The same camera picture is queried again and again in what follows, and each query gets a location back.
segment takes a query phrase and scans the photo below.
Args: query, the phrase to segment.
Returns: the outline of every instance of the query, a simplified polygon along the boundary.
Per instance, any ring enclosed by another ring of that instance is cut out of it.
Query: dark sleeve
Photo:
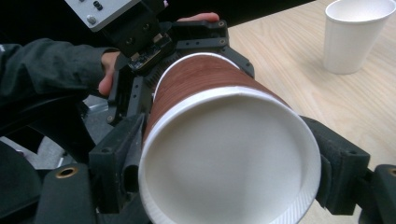
[[[49,39],[0,44],[0,105],[37,94],[97,89],[106,50]]]

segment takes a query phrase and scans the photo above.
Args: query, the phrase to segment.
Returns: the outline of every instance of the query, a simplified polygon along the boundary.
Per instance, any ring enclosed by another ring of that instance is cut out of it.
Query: human hand
[[[218,21],[219,15],[214,12],[200,13],[192,17],[181,18],[177,21]],[[105,77],[99,83],[99,92],[108,96],[111,91],[111,86],[113,84],[113,76],[116,72],[114,66],[116,64],[117,57],[120,55],[119,51],[116,52],[105,52],[102,55],[102,67],[105,72]]]

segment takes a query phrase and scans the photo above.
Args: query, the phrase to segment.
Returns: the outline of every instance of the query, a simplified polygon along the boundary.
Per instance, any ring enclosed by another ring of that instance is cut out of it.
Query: table surface
[[[230,45],[247,57],[256,80],[298,114],[316,119],[371,155],[370,169],[396,164],[396,16],[387,21],[363,68],[335,75],[322,65],[324,10],[317,0],[229,28]],[[314,202],[301,223],[357,223]]]

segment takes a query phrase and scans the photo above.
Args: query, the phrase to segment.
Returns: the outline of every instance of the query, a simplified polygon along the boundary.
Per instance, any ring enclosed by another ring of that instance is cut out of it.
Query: paper cup
[[[154,223],[295,223],[317,194],[309,128],[219,55],[165,72],[144,139],[139,188]]]
[[[395,8],[393,0],[339,0],[329,4],[324,67],[335,74],[360,70]]]

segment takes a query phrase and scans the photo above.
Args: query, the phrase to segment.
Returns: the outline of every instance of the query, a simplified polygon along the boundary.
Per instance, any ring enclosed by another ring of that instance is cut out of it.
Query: person's arm
[[[105,69],[111,69],[102,64],[107,50],[49,39],[0,45],[0,105],[37,94],[97,89]]]

